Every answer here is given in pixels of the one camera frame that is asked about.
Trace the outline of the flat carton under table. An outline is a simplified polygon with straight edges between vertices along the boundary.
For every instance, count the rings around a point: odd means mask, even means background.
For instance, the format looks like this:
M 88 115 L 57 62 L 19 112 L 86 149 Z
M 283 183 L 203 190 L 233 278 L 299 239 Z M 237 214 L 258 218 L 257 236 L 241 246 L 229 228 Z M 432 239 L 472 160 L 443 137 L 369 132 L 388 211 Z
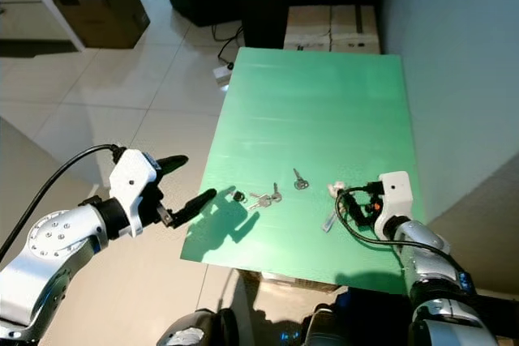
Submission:
M 257 282 L 260 284 L 275 284 L 275 286 L 305 289 L 325 293 L 331 293 L 341 289 L 340 284 L 327 284 L 318 282 L 318 280 L 290 278 L 289 276 L 278 275 L 278 273 L 244 271 L 244 269 L 238 269 L 238 272 L 240 272 L 246 280 L 251 280 L 251 282 Z

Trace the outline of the white shelf cabinet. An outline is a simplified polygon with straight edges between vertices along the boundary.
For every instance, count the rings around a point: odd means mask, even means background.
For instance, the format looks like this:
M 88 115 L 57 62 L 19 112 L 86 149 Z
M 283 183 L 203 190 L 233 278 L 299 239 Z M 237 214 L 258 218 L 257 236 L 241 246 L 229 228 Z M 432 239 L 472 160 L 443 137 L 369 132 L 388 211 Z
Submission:
M 53 0 L 0 0 L 0 56 L 34 58 L 85 50 Z

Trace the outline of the beige taped carton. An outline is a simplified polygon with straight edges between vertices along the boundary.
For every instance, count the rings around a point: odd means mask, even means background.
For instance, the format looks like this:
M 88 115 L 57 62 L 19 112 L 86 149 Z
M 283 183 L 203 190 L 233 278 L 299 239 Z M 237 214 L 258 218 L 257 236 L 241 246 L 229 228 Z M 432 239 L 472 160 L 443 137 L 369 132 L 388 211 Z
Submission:
M 283 49 L 330 51 L 332 6 L 290 6 Z
M 331 6 L 330 51 L 382 54 L 375 7 Z

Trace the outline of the open brown cardboard box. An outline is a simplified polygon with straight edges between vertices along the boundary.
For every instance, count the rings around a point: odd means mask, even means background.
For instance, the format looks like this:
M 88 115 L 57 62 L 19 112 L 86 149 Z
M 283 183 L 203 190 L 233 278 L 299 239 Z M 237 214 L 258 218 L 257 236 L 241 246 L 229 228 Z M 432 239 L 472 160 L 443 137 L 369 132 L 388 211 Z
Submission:
M 151 23 L 141 0 L 52 0 L 88 49 L 133 49 Z

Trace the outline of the white power strip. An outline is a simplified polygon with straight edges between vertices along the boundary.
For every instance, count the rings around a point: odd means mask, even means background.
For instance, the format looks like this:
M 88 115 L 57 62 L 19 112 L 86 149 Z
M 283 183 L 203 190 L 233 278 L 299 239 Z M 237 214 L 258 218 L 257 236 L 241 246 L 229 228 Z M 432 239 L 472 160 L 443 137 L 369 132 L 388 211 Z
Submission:
M 231 79 L 231 73 L 233 73 L 234 64 L 224 64 L 219 65 L 218 67 L 212 69 L 212 77 L 214 77 L 217 86 L 226 90 L 229 87 L 229 82 Z

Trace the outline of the silver key bunch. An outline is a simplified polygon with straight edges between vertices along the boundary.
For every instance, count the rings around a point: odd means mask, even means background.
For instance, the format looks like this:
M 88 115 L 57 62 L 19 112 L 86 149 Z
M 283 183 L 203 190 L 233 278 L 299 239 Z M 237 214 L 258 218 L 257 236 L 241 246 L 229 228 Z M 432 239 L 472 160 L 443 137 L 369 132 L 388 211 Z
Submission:
M 278 184 L 273 184 L 273 194 L 256 194 L 249 193 L 252 198 L 255 198 L 255 203 L 248 207 L 247 210 L 252 211 L 259 209 L 260 207 L 270 207 L 273 204 L 279 203 L 283 197 L 281 192 L 278 190 Z

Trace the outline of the right robot leg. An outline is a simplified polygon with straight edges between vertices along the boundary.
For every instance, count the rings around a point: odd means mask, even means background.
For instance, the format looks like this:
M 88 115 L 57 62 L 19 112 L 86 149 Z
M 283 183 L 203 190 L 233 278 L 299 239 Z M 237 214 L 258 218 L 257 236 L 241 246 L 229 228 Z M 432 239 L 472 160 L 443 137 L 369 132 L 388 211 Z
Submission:
M 301 346 L 350 346 L 332 305 L 317 305 L 303 326 Z

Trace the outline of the robot leg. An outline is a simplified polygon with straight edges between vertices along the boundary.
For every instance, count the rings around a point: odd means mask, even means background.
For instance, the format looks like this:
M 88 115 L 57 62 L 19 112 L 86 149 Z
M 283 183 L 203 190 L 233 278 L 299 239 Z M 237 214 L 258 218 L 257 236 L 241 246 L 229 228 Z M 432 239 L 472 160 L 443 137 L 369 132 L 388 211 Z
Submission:
M 214 310 L 194 310 L 170 324 L 155 346 L 224 346 L 220 316 Z
M 301 346 L 350 346 L 332 305 L 317 305 L 303 326 Z

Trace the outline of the left robot leg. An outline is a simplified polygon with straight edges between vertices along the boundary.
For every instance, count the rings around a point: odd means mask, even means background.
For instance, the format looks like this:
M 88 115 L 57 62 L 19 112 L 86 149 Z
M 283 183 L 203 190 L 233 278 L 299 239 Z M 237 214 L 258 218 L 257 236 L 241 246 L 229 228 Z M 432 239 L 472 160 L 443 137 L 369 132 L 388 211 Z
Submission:
M 220 316 L 214 310 L 194 310 L 170 324 L 155 346 L 224 346 Z

